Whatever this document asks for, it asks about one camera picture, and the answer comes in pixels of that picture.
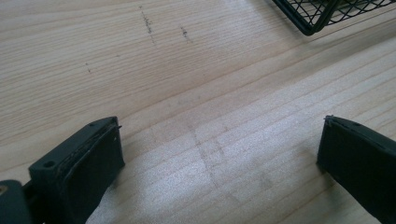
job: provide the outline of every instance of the black wire rack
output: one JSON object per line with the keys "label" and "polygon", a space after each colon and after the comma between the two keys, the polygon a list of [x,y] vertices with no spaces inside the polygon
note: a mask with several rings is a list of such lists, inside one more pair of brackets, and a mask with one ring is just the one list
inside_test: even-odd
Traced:
{"label": "black wire rack", "polygon": [[273,0],[305,35],[313,35],[326,25],[385,7],[396,0]]}

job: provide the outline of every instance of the light wood grain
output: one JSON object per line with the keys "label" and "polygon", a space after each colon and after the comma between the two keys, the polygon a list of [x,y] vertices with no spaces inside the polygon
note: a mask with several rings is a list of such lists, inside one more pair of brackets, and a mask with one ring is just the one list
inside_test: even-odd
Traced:
{"label": "light wood grain", "polygon": [[305,37],[269,0],[1,1],[0,179],[115,115],[89,223],[376,223],[315,162],[326,115],[396,139],[394,5]]}

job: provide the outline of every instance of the dark mark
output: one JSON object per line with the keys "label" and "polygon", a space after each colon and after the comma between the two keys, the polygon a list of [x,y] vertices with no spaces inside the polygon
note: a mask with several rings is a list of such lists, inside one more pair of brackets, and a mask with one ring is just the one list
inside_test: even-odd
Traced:
{"label": "dark mark", "polygon": [[181,31],[183,32],[183,36],[184,38],[186,38],[187,43],[192,43],[192,40],[189,38],[188,33],[186,31],[186,29],[184,29],[184,27],[180,26]]}
{"label": "dark mark", "polygon": [[148,34],[151,37],[151,41],[152,41],[153,44],[155,44],[154,38],[152,37],[152,28],[151,28],[152,21],[143,12],[143,7],[140,6],[139,8],[142,10],[143,20],[144,20],[144,22],[146,24],[146,27],[148,28]]}

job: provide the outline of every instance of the wooden surface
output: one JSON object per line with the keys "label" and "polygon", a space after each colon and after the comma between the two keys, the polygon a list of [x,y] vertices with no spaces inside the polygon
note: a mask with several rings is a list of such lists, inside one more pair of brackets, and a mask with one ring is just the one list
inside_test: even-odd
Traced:
{"label": "wooden surface", "polygon": [[270,0],[3,0],[0,179],[118,116],[88,223],[376,223],[315,162],[326,115],[396,139],[395,5],[306,37]]}

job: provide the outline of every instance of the black wire basket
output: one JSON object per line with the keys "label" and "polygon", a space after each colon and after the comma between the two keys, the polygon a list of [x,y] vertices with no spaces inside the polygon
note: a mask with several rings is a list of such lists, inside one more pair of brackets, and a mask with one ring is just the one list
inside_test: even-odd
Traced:
{"label": "black wire basket", "polygon": [[305,35],[313,35],[326,25],[385,7],[396,0],[273,0]]}

